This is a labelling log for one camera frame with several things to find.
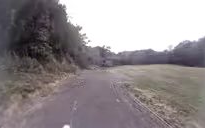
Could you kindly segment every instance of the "treeline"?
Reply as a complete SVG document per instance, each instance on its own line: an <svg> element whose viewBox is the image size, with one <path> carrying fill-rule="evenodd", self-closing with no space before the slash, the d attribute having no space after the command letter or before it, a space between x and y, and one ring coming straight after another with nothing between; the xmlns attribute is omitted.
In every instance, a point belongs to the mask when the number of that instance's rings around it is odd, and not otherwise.
<svg viewBox="0 0 205 128"><path fill-rule="evenodd" d="M0 0L0 58L6 59L0 63L25 72L100 65L102 47L87 47L81 29L58 0Z"/></svg>
<svg viewBox="0 0 205 128"><path fill-rule="evenodd" d="M205 37L197 41L183 41L163 52L152 49L120 52L107 57L109 66L138 64L177 64L205 67Z"/></svg>

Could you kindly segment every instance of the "overcast sky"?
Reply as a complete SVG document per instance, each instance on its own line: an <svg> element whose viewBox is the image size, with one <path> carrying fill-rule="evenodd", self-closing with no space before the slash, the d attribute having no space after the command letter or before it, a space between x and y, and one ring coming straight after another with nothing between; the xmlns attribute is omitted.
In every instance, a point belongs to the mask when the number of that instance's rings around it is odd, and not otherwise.
<svg viewBox="0 0 205 128"><path fill-rule="evenodd" d="M60 0L91 46L164 50L205 36L205 0Z"/></svg>

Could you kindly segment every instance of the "road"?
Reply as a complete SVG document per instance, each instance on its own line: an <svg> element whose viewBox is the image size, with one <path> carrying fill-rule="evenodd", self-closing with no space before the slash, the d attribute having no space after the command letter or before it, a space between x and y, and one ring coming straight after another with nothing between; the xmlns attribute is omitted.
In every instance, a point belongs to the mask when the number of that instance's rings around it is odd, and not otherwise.
<svg viewBox="0 0 205 128"><path fill-rule="evenodd" d="M119 91L117 79L105 71L84 71L26 114L19 127L168 128Z"/></svg>

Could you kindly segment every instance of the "field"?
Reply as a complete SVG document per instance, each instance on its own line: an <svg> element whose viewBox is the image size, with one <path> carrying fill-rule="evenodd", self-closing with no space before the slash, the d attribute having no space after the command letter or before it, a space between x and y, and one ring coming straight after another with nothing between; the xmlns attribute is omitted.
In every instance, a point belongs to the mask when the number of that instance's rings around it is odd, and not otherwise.
<svg viewBox="0 0 205 128"><path fill-rule="evenodd" d="M172 127L205 127L205 68L145 65L109 70Z"/></svg>

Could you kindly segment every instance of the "white line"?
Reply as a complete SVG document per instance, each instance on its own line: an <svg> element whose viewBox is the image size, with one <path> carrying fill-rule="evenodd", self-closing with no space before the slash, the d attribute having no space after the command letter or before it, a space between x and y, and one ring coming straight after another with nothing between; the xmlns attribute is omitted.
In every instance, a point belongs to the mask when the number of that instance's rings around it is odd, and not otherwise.
<svg viewBox="0 0 205 128"><path fill-rule="evenodd" d="M62 128L70 128L70 126L65 124Z"/></svg>

